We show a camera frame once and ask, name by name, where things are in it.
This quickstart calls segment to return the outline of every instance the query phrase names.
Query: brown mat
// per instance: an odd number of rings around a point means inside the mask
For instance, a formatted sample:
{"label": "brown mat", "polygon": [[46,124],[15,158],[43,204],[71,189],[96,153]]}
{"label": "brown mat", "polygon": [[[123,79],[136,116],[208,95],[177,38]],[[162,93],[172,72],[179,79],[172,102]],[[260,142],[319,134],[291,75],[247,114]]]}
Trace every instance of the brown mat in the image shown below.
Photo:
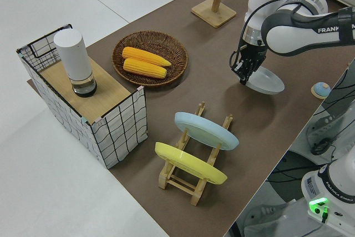
{"label": "brown mat", "polygon": [[[355,54],[354,47],[318,49],[289,58],[268,52],[263,66],[277,74],[286,89],[278,95],[254,92],[238,83],[228,65],[247,0],[222,0],[237,15],[217,29],[191,13],[203,1],[175,0],[88,48],[89,55],[130,91],[136,86],[119,76],[111,63],[112,51],[122,38],[138,31],[161,31],[188,52],[189,64],[179,84],[147,89],[148,139],[110,170],[170,236],[223,236],[320,105],[311,94],[312,85],[324,81],[333,86]],[[332,1],[329,5],[331,10],[341,8]],[[207,184],[193,206],[183,191],[158,187],[164,161],[154,153],[154,145],[175,145],[181,134],[174,124],[175,113],[193,113],[202,100],[204,117],[215,123],[234,115],[230,130],[240,145],[221,151],[215,163],[227,181]],[[191,140],[186,151],[207,159],[210,149]]]}

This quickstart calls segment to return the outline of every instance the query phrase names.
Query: woven basket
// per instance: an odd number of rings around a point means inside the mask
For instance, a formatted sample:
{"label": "woven basket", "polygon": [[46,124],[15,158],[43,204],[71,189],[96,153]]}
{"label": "woven basket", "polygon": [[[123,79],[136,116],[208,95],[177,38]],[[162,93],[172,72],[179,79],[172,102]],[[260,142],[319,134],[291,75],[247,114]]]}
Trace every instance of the woven basket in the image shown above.
{"label": "woven basket", "polygon": [[[165,67],[166,77],[157,79],[125,71],[122,57],[122,50],[125,47],[139,48],[168,60],[171,66]],[[186,49],[179,41],[168,34],[154,31],[142,31],[126,36],[117,43],[112,53],[112,63],[118,74],[132,83],[147,87],[161,86],[178,79],[184,73],[187,61]]]}

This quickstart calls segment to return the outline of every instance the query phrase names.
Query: corn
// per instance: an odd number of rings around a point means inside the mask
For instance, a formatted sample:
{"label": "corn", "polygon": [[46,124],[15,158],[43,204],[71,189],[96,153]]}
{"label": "corn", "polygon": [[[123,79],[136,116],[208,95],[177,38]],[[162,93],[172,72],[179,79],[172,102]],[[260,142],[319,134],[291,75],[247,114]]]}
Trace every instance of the corn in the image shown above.
{"label": "corn", "polygon": [[171,63],[163,57],[134,47],[125,47],[122,51],[122,57],[135,58],[162,67],[171,66]]}
{"label": "corn", "polygon": [[123,69],[130,73],[153,78],[164,79],[166,77],[166,69],[163,67],[135,58],[127,58],[123,63]]}

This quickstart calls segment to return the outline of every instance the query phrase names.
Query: white plate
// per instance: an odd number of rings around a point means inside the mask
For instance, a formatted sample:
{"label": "white plate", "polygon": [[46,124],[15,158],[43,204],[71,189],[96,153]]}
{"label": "white plate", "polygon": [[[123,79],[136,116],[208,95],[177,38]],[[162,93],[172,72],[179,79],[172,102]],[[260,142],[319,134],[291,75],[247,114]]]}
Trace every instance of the white plate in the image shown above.
{"label": "white plate", "polygon": [[182,132],[187,130],[188,136],[210,147],[216,148],[221,144],[221,150],[233,150],[239,144],[230,131],[195,114],[177,112],[175,124]]}
{"label": "white plate", "polygon": [[285,89],[282,80],[262,66],[249,77],[245,85],[263,94],[278,94]]}

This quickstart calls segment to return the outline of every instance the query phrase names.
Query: white table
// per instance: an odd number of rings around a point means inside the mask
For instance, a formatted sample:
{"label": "white table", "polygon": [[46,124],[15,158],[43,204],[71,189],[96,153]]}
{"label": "white table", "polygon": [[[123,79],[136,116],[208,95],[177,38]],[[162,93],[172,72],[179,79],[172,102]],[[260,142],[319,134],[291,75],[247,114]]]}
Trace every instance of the white table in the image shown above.
{"label": "white table", "polygon": [[27,84],[16,49],[70,23],[86,46],[172,0],[0,0],[2,236],[166,236]]}

